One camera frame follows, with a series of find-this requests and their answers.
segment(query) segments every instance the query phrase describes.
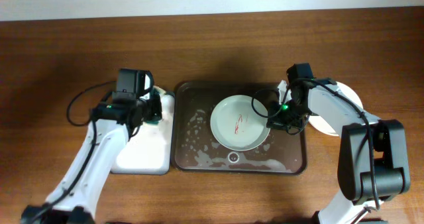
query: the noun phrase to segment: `wood grain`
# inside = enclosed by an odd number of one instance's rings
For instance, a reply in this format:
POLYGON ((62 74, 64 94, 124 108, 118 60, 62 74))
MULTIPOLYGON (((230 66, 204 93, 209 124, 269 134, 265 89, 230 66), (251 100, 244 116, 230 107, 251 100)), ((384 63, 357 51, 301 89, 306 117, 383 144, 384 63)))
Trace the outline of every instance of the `wood grain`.
MULTIPOLYGON (((290 11, 0 23, 0 222, 41 204, 80 148, 86 129, 65 108, 122 67, 150 70, 174 89, 189 80, 277 82, 295 62, 353 88, 365 109, 406 130, 412 185, 370 217, 424 222, 424 8, 290 11)), ((77 103, 85 119, 102 92, 77 103)), ((311 217, 339 188, 340 140, 308 126, 300 176, 110 175, 96 220, 254 223, 311 217)))

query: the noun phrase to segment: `red marking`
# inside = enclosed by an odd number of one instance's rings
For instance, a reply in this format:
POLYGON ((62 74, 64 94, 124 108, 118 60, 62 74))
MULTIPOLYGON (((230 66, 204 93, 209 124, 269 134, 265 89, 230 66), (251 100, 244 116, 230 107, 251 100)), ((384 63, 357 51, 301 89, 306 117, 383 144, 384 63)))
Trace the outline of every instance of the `red marking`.
POLYGON ((237 120, 237 122, 236 122, 236 129, 234 130, 234 134, 236 134, 236 135, 239 133, 239 132, 238 132, 238 131, 239 131, 238 129, 239 129, 239 123, 240 123, 240 122, 243 122, 243 117, 241 116, 241 114, 240 114, 240 116, 238 117, 238 120, 237 120))

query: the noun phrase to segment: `tray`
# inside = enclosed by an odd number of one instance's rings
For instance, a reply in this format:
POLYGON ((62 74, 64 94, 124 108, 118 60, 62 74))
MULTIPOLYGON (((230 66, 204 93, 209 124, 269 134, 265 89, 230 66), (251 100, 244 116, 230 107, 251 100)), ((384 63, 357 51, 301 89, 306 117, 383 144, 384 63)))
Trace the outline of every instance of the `tray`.
MULTIPOLYGON (((248 151, 219 144, 211 132, 213 108, 231 95, 252 96, 277 84, 187 82, 176 92, 172 164, 185 171, 254 172, 298 175, 307 166, 305 131, 292 136, 272 129, 266 140, 248 151)), ((276 96, 259 98, 266 107, 276 96)))

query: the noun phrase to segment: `white plate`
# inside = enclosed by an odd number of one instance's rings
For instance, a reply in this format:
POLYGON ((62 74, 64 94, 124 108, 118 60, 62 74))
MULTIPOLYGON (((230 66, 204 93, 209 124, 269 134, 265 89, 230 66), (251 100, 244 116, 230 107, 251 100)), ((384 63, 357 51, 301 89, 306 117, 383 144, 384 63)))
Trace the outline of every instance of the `white plate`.
MULTIPOLYGON (((337 82, 337 85, 340 87, 340 90, 347 98, 349 98, 351 101, 353 101, 353 103, 363 108, 359 96, 355 93, 354 90, 352 90, 352 88, 348 87, 347 85, 341 82, 337 82)), ((311 116, 309 118, 309 123, 315 129, 326 135, 338 136, 338 134, 336 134, 336 131, 334 131, 334 129, 331 128, 331 126, 320 116, 311 116)))
MULTIPOLYGON (((269 128, 267 118, 260 117, 252 109, 252 98, 247 95, 234 95, 225 98, 214 108, 211 116, 213 136, 223 146, 246 151, 264 142, 269 128)), ((268 114, 265 106, 254 100, 254 107, 261 114, 268 114)))

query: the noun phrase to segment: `wooden table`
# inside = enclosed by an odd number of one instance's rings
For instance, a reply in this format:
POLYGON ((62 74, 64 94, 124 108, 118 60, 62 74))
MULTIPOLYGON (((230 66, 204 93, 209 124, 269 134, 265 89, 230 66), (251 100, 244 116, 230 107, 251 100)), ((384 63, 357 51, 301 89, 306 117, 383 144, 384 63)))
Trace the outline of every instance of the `wooden table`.
MULTIPOLYGON (((40 205, 80 149, 65 108, 119 68, 169 90, 189 80, 278 82, 293 63, 353 88, 364 108, 405 126, 412 185, 369 217, 424 222, 424 8, 289 11, 0 23, 0 222, 40 205)), ((86 118, 101 90, 76 104, 86 118)), ((96 220, 253 223, 311 217, 337 192, 340 140, 308 126, 300 176, 110 175, 96 220)))

